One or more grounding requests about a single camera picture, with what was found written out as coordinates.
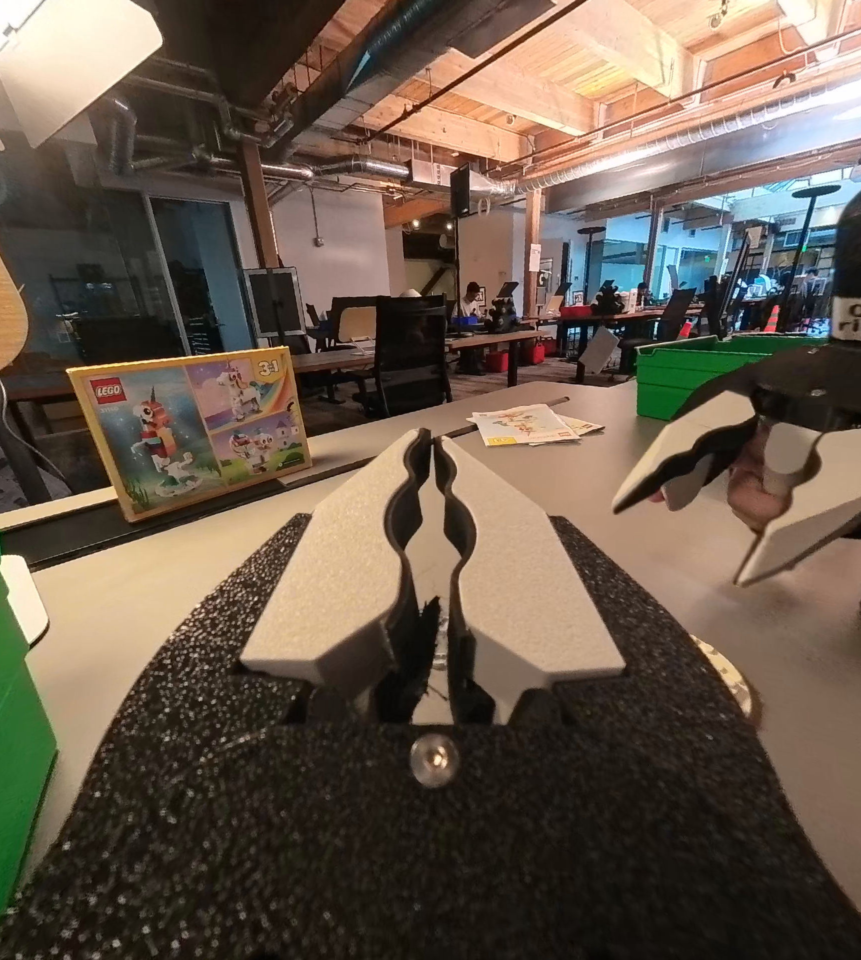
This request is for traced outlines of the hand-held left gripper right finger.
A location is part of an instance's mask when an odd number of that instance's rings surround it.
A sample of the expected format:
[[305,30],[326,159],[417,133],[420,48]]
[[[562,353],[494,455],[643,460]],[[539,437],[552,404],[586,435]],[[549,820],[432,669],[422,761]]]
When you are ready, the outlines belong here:
[[434,440],[448,595],[448,703],[456,724],[509,724],[527,695],[621,676],[626,661],[561,536],[532,499],[453,439]]

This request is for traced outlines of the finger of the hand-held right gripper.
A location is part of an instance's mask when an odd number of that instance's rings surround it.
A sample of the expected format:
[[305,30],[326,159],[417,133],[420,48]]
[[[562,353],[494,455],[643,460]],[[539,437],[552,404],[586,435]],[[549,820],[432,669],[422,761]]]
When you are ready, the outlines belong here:
[[824,434],[773,428],[763,478],[785,486],[788,503],[736,570],[738,587],[792,569],[861,525],[861,427]]
[[717,477],[759,485],[760,411],[736,391],[724,391],[667,423],[622,482],[613,513],[656,499],[679,512]]

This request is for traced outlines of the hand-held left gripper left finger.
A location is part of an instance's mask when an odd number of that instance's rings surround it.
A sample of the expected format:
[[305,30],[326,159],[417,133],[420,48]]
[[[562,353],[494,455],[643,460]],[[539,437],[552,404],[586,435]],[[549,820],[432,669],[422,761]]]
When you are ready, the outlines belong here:
[[432,435],[412,429],[320,501],[257,619],[250,671],[409,723],[432,666],[406,548],[423,522]]

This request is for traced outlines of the yellow lego set box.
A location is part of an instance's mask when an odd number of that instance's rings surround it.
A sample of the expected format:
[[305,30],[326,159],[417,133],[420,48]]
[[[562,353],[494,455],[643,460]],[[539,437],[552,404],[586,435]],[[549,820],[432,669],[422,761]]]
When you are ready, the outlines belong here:
[[131,524],[313,464],[284,346],[75,366],[66,375]]

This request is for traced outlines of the person's right hand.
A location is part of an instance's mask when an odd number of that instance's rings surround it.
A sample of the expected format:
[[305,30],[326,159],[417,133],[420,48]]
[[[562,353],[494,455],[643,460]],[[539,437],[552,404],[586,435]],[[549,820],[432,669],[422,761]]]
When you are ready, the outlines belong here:
[[727,504],[734,516],[754,534],[784,514],[792,494],[773,494],[764,486],[765,448],[770,428],[761,426],[741,449],[730,465],[727,483]]

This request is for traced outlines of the stack of green trays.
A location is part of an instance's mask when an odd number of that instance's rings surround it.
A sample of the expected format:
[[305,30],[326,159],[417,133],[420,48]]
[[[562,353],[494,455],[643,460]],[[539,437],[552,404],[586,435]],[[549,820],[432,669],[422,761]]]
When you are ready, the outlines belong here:
[[800,347],[821,347],[827,340],[797,334],[741,333],[727,340],[707,336],[640,346],[636,362],[637,415],[667,422],[705,383],[766,356]]

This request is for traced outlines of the black office chair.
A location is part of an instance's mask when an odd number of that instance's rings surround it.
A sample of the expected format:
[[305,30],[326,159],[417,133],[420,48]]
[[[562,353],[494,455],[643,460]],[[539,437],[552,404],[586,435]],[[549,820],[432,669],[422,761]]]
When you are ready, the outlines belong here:
[[376,409],[384,417],[452,401],[447,366],[447,301],[443,295],[376,300]]

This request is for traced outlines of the dark screen on stand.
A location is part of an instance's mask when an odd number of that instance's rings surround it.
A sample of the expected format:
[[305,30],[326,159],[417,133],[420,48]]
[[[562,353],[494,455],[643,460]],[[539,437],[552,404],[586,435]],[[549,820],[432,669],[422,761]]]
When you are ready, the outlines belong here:
[[306,332],[306,315],[294,267],[243,272],[256,336],[295,337]]

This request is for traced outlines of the white studio light panel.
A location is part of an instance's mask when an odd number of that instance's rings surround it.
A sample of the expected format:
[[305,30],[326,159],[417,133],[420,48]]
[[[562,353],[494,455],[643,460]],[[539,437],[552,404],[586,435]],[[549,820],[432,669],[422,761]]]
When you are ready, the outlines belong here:
[[162,45],[153,14],[136,2],[0,2],[3,123],[38,147]]

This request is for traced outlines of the silver ventilation duct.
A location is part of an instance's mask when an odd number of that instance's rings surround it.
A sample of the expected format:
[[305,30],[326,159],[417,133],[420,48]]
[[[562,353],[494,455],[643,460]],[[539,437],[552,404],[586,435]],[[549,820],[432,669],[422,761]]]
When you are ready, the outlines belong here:
[[269,179],[310,184],[339,176],[362,176],[406,183],[412,177],[408,164],[370,156],[343,155],[316,164],[260,163],[261,173]]

